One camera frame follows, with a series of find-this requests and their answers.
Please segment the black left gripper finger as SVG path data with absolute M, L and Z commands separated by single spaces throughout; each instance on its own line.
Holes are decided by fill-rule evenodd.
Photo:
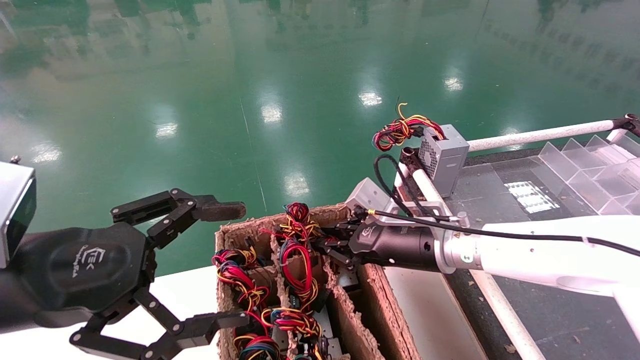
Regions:
M 179 188 L 118 205 L 110 211 L 113 223 L 136 226 L 158 219 L 147 230 L 155 248 L 163 249 L 198 221 L 219 223 L 242 219 L 243 202 L 220 202 L 212 194 L 194 195 Z

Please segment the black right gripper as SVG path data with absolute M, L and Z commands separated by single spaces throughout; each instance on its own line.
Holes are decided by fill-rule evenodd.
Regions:
M 440 271 L 435 238 L 429 227 L 334 223 L 320 230 L 323 237 L 332 240 L 313 240 L 313 250 L 346 269 L 375 264 L 414 271 Z

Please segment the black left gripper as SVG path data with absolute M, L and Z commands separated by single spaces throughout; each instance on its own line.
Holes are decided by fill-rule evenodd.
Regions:
M 249 324 L 246 312 L 212 312 L 179 320 L 149 291 L 157 267 L 137 228 L 71 227 L 26 234 L 10 260 L 10 328 L 66 328 L 87 322 L 69 342 L 110 360 L 173 360 L 209 346 L 216 333 Z M 141 306 L 164 329 L 149 345 L 102 334 Z

